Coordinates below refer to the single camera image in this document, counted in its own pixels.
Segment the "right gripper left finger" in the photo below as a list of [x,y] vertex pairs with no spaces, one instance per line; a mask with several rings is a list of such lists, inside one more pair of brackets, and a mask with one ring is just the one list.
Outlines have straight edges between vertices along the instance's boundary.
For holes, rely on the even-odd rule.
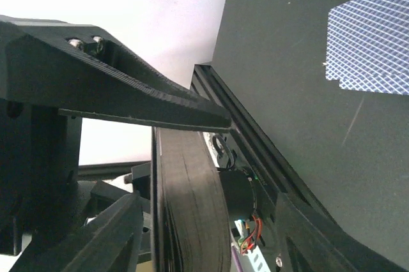
[[36,255],[21,255],[12,271],[135,271],[143,235],[140,196],[122,196],[93,221]]

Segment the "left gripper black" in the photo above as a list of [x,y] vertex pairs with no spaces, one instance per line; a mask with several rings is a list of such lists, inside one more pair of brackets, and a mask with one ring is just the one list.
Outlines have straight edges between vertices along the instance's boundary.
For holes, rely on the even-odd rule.
[[84,225],[90,186],[77,178],[87,106],[1,100],[1,254],[18,255],[25,232],[43,250]]

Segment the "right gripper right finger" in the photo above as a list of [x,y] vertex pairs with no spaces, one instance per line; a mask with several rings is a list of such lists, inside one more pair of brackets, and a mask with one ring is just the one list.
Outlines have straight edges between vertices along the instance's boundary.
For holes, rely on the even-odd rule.
[[282,271],[404,271],[298,199],[277,198]]

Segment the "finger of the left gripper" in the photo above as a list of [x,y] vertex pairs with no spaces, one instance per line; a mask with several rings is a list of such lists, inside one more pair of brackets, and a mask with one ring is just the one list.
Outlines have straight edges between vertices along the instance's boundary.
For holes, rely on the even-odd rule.
[[202,133],[153,129],[151,251],[155,271],[229,271],[229,217]]
[[175,83],[106,30],[58,20],[1,17],[1,99],[67,116],[220,132],[223,107]]

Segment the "dealt card player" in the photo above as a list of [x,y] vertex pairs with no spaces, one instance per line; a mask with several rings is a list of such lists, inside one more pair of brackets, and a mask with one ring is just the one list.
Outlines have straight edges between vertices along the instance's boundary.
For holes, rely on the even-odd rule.
[[328,13],[325,77],[345,90],[408,94],[408,0],[350,0]]

